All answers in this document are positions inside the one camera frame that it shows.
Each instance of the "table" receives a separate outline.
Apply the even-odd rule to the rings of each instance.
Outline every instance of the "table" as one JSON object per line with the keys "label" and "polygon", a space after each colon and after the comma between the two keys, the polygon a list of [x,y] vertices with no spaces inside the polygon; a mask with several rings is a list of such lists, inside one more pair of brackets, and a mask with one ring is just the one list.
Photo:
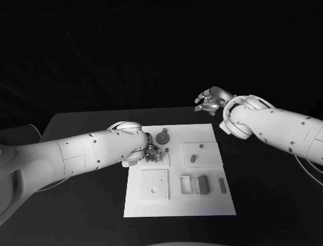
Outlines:
{"label": "table", "polygon": [[256,136],[243,140],[228,135],[221,118],[223,113],[212,117],[194,107],[63,113],[41,142],[106,130],[119,121],[145,126],[211,123],[237,216],[125,218],[129,169],[117,163],[28,199],[0,226],[0,245],[323,245],[323,187],[295,156]]}

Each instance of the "white board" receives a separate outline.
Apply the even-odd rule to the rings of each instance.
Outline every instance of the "white board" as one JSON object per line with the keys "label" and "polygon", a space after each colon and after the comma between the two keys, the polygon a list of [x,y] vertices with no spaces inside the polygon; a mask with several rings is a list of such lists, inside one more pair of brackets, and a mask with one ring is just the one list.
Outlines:
{"label": "white board", "polygon": [[[163,131],[163,128],[168,129],[171,141],[168,144],[161,145],[156,142],[156,136]],[[169,170],[169,198],[165,200],[153,200],[152,197],[149,201],[142,201],[140,174],[143,170],[150,170],[152,168],[146,167],[140,164],[142,162],[139,162],[138,165],[130,167],[129,172],[125,217],[236,215],[237,211],[233,203],[223,159],[220,159],[215,167],[207,168],[187,168],[185,163],[185,143],[217,143],[212,124],[143,126],[143,131],[152,134],[155,144],[161,147],[163,154],[169,155],[169,165],[163,163],[159,167],[153,168],[155,170]],[[212,158],[220,157],[220,148],[217,152],[212,153]],[[207,175],[210,180],[211,193],[208,195],[200,195],[195,192],[194,180],[202,175]],[[182,176],[191,176],[192,195],[182,194]],[[225,194],[221,191],[220,178],[224,178],[227,187]]]}

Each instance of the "black background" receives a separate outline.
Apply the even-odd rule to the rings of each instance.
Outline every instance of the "black background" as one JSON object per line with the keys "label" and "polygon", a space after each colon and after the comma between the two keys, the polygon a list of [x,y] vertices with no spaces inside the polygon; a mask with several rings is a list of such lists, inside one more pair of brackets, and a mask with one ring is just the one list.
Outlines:
{"label": "black background", "polygon": [[0,129],[44,133],[65,112],[194,106],[212,86],[323,120],[323,5],[262,9],[0,6]]}

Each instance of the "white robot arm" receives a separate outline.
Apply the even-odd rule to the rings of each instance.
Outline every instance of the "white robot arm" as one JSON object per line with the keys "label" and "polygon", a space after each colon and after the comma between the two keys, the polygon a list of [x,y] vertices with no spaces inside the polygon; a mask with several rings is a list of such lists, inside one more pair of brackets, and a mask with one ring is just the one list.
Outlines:
{"label": "white robot arm", "polygon": [[241,139],[253,134],[269,145],[323,165],[323,120],[277,109],[260,97],[237,96],[220,87],[208,89],[195,100],[204,99],[195,111],[215,116],[224,107],[221,129]]}
{"label": "white robot arm", "polygon": [[136,122],[34,145],[0,145],[0,225],[45,186],[119,162],[130,167],[145,156],[158,161],[162,152]]}

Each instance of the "white platform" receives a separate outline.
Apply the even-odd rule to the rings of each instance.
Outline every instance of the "white platform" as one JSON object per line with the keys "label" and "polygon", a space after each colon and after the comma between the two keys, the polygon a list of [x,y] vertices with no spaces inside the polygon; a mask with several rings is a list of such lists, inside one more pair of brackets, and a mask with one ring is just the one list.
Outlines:
{"label": "white platform", "polygon": [[[168,128],[171,135],[171,141],[166,145],[156,142],[156,135],[163,131],[163,128]],[[208,146],[214,147],[214,143],[217,143],[212,124],[143,126],[143,131],[152,134],[155,144],[161,147],[163,154],[169,155],[169,165],[165,162],[155,163],[153,168],[152,163],[146,163],[143,159],[138,165],[130,167],[125,217],[236,215],[220,148],[211,153],[207,149]],[[195,168],[187,167],[185,143],[204,143],[205,147],[198,152],[197,161],[217,159],[218,164],[212,161],[212,167],[204,167],[204,165],[195,165]],[[169,197],[165,200],[153,200],[153,194],[150,194],[149,199],[142,199],[142,192],[156,191],[158,193],[161,189],[163,191],[166,189],[162,182],[158,185],[163,185],[163,187],[152,187],[152,184],[148,187],[142,186],[143,170],[168,170]],[[210,180],[211,193],[208,195],[195,194],[194,179],[202,175],[207,175]],[[182,194],[181,176],[191,176],[192,195]],[[225,194],[221,191],[220,178],[224,178],[225,181]]]}

